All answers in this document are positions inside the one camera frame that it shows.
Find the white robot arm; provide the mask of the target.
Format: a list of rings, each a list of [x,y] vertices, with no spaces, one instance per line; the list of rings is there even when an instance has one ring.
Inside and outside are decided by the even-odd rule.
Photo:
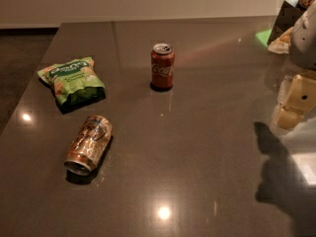
[[[316,1],[272,45],[288,52],[272,127],[290,132],[316,107]]]

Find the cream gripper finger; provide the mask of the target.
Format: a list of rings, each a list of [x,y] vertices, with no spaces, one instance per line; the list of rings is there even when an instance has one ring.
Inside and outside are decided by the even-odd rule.
[[[315,107],[316,73],[286,75],[278,91],[272,125],[283,130],[294,130]]]

